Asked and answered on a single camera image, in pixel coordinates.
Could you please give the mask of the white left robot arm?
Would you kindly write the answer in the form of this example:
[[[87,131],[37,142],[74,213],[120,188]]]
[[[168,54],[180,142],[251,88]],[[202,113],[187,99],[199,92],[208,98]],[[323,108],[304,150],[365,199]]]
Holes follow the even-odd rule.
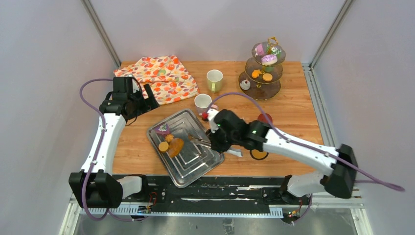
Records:
[[[132,196],[145,202],[150,196],[149,187],[143,185],[141,175],[128,175],[120,179],[113,177],[113,162],[119,138],[128,121],[159,107],[149,85],[140,85],[132,75],[114,77],[109,80],[112,90],[107,93],[99,107],[89,103],[83,84],[79,94],[81,100],[99,115],[97,133],[91,150],[79,172],[69,176],[69,186],[80,207],[84,209],[112,209]]]

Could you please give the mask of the green round cupcake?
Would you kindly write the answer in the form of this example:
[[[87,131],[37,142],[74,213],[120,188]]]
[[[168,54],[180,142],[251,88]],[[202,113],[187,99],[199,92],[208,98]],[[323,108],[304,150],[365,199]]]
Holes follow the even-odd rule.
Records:
[[[274,70],[273,66],[262,66],[263,71],[272,72]]]

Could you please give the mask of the silver metal tray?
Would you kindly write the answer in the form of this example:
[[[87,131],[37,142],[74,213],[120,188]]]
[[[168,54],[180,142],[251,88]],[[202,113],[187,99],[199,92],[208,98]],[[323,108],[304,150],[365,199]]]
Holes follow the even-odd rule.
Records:
[[[171,134],[175,138],[184,140],[183,148],[174,158],[169,157],[167,152],[158,150],[158,145],[165,140],[166,135],[157,134],[154,128],[164,123],[169,125]],[[192,110],[183,109],[154,124],[146,132],[150,144],[178,188],[187,187],[216,168],[225,159],[224,154],[194,144],[188,139],[188,135],[193,135],[208,140],[205,131],[206,129]]]

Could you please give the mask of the green kiwi cake slice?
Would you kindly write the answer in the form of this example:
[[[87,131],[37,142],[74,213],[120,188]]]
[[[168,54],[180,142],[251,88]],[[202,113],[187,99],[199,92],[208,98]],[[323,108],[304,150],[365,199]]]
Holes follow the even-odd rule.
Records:
[[[275,56],[278,57],[282,54],[282,49],[278,45],[274,45],[274,46],[268,45],[267,46],[267,54],[272,54],[272,55],[275,55]]]

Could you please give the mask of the orange fish-shaped cookie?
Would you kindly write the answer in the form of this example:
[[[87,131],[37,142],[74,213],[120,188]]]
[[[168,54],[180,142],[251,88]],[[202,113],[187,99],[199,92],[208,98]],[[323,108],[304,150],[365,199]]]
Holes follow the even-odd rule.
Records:
[[[260,75],[262,74],[262,71],[261,70],[254,70],[252,73],[251,73],[251,77],[253,78],[253,79],[257,79]]]

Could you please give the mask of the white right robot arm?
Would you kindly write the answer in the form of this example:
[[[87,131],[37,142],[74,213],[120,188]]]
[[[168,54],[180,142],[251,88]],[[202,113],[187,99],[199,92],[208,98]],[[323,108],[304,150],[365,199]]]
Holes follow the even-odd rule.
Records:
[[[342,199],[352,196],[358,165],[351,146],[342,144],[335,148],[315,144],[259,120],[246,123],[226,109],[209,109],[202,114],[202,119],[209,123],[207,136],[212,150],[241,156],[237,148],[240,146],[249,151],[280,154],[315,169],[314,173],[284,178],[279,191],[284,203],[292,204],[306,194],[323,191]]]

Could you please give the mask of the pink frosted donut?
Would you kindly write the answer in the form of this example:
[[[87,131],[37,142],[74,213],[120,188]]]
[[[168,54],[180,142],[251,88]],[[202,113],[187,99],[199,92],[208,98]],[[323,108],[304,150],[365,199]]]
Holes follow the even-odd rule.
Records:
[[[261,63],[264,66],[270,66],[278,62],[278,57],[275,54],[267,54],[261,58]]]

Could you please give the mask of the purple cake slice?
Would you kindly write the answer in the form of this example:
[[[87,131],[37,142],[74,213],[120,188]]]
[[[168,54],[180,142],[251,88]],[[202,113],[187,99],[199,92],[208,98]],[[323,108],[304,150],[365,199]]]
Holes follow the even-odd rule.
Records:
[[[160,124],[160,125],[156,126],[156,127],[154,128],[154,131],[155,131],[157,134],[161,134],[161,135],[169,135],[169,134],[171,134],[171,131],[170,131],[169,125],[168,125],[167,123]]]

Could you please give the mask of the white coconut cherry cake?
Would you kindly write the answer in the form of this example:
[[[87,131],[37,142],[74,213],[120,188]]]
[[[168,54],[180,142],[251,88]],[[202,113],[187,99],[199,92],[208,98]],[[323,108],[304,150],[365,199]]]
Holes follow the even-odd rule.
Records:
[[[244,79],[240,82],[239,86],[242,90],[247,91],[250,89],[251,83],[248,79]]]

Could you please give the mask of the round yellow cracker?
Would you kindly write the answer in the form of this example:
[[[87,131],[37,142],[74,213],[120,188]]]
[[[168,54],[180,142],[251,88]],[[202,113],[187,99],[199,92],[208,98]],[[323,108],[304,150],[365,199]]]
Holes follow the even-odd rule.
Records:
[[[161,142],[161,143],[158,145],[158,150],[159,150],[160,152],[167,152],[167,151],[169,150],[169,143],[168,143],[168,142],[166,142],[166,141]]]
[[[270,73],[265,73],[262,75],[262,79],[265,82],[271,82],[273,79],[273,76]]]

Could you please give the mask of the silver white tongs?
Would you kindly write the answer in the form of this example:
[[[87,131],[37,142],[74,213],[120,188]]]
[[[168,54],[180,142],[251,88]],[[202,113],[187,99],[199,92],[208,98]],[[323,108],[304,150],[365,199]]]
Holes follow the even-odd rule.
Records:
[[[216,145],[214,146],[214,148],[212,148],[211,142],[207,141],[207,140],[204,140],[202,138],[195,137],[193,135],[188,135],[188,139],[194,144],[210,148],[210,149],[212,149],[214,151],[217,151],[219,153],[230,153],[230,154],[235,155],[237,157],[243,157],[242,150],[237,149],[237,148],[230,147],[226,151],[222,151],[222,150],[219,150],[219,148]]]

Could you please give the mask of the brown bread roll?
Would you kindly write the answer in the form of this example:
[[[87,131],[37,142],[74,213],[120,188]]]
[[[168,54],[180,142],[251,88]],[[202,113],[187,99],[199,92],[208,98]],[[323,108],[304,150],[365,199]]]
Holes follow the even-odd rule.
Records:
[[[184,140],[180,138],[174,138],[169,144],[169,149],[167,152],[169,157],[171,158],[176,157],[180,153],[183,146],[184,146]]]

